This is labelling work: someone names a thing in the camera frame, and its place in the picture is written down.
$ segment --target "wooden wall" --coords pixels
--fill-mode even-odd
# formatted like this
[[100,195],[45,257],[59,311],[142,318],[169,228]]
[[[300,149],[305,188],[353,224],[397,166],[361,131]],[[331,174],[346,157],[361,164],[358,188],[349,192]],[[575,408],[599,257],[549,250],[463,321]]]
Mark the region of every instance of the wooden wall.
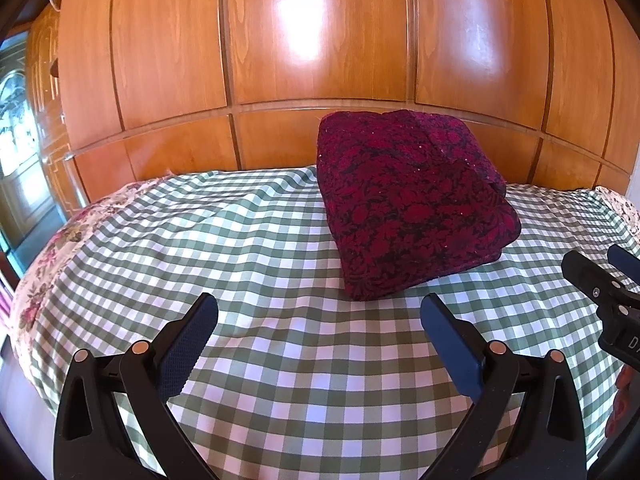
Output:
[[89,198],[171,171],[301,166],[323,115],[466,121],[510,182],[624,192],[640,41],[614,0],[62,0]]

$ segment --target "bed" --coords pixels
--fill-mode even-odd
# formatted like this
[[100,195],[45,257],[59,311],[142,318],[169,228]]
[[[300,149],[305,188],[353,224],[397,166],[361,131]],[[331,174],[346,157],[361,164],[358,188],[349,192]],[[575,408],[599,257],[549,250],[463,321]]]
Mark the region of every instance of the bed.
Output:
[[[559,264],[578,249],[631,288],[606,251],[617,243],[640,256],[638,214],[604,188],[510,185],[507,199],[522,234],[498,261],[360,303],[342,290],[314,166],[129,184],[73,218],[31,267],[12,311],[14,349],[55,412],[76,349],[123,352],[210,292],[218,326],[169,407],[220,478],[415,479],[470,405],[420,325],[420,300],[436,292],[487,339],[565,352],[593,459],[620,362],[597,346],[595,306]],[[136,451],[158,469],[117,401]]]

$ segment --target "green and white checkered cloth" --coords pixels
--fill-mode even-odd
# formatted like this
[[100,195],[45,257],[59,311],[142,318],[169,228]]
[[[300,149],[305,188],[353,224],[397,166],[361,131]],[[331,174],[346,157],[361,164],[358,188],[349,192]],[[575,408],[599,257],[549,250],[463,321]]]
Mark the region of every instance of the green and white checkered cloth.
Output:
[[[508,200],[522,234],[499,261],[357,303],[342,290],[314,167],[170,178],[106,220],[55,283],[34,330],[36,386],[55,412],[75,350],[124,352],[210,292],[220,321],[169,407],[220,478],[415,480],[470,405],[420,325],[420,300],[436,292],[488,340],[564,351],[593,456],[620,362],[598,347],[595,306],[560,262],[578,249],[613,270],[612,243],[640,248],[596,192],[509,186]],[[118,404],[143,462],[158,468],[126,398]]]

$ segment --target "metal pin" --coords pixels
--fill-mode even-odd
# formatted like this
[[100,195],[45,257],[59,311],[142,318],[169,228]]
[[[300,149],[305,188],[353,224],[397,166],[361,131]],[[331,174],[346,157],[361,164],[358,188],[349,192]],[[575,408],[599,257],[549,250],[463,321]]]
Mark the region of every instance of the metal pin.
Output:
[[552,350],[551,351],[551,358],[556,363],[561,363],[562,361],[564,361],[564,354],[559,350]]
[[147,350],[149,350],[149,343],[147,341],[137,341],[133,343],[131,347],[131,351],[137,355],[143,354]]
[[78,350],[74,355],[74,361],[76,363],[81,363],[85,359],[89,357],[89,352],[87,352],[84,348],[82,350]]
[[505,345],[502,341],[491,341],[489,343],[489,350],[498,355],[506,354],[507,345]]

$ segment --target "folded blanket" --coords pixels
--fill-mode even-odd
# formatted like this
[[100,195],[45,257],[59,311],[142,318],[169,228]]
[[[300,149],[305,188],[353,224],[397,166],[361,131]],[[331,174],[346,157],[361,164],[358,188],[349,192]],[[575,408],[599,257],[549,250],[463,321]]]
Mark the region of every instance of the folded blanket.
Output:
[[354,300],[493,262],[520,235],[504,179],[450,116],[328,115],[318,186]]

